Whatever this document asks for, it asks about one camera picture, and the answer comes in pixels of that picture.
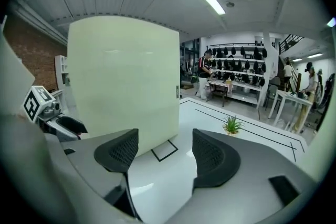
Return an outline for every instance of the khaki pants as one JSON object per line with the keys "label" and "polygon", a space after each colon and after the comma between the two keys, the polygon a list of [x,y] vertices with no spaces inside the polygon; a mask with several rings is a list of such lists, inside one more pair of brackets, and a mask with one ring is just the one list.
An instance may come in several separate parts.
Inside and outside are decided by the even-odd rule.
{"label": "khaki pants", "polygon": [[197,97],[201,97],[203,100],[206,100],[206,92],[205,92],[205,85],[208,82],[207,78],[198,78],[198,80],[200,81],[200,85],[199,85],[199,89],[197,92]]}
{"label": "khaki pants", "polygon": [[[313,93],[310,93],[310,95],[308,96],[308,101],[310,102],[314,102],[314,99],[315,99],[315,94]],[[302,124],[302,121],[303,119],[305,118],[306,116],[306,113],[307,113],[307,106],[306,105],[302,105],[302,108],[301,108],[301,112],[300,112],[300,115],[299,115],[299,118],[298,120],[296,121],[294,127],[293,127],[293,130],[296,132],[297,130],[299,130],[301,124]]]}

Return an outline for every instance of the floor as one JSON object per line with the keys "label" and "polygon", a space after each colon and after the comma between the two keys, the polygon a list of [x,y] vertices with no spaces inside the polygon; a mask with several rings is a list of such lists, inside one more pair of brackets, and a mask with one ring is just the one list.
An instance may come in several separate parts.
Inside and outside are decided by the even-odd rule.
{"label": "floor", "polygon": [[[196,96],[196,91],[197,90],[195,88],[191,88],[188,90],[181,89],[182,98],[189,97],[189,98],[193,98],[195,100],[204,102],[204,100]],[[209,100],[207,103],[217,106],[219,108],[222,108],[222,100],[220,97],[215,97],[214,99]],[[271,107],[272,107],[272,101],[268,103],[267,110],[265,110],[265,107],[260,107],[256,111],[256,106],[253,104],[249,104],[246,102],[241,102],[241,101],[229,98],[228,101],[225,102],[223,109],[232,111],[239,115],[246,116],[253,120],[257,120],[257,121],[272,125],[276,117],[276,110],[274,111],[271,119],[269,119],[268,115],[269,115]],[[291,102],[288,102],[288,103],[286,102],[282,110],[281,117],[276,127],[280,129],[284,129],[286,124],[292,119],[294,111],[295,109],[294,109],[293,104]],[[316,120],[316,117],[309,116],[307,118],[307,124],[309,124],[310,127],[305,126],[303,128],[303,133],[300,134],[306,140],[307,145],[310,145],[311,141],[314,138],[313,132],[314,132],[314,127],[316,126],[315,120]]]}
{"label": "floor", "polygon": [[197,176],[192,152],[193,128],[225,135],[223,119],[228,115],[237,116],[244,124],[238,138],[272,147],[293,163],[307,149],[301,136],[260,122],[255,107],[232,102],[222,109],[219,103],[181,99],[178,135],[133,161],[128,171],[129,186],[133,204],[143,222],[165,223],[191,198],[193,180]]}

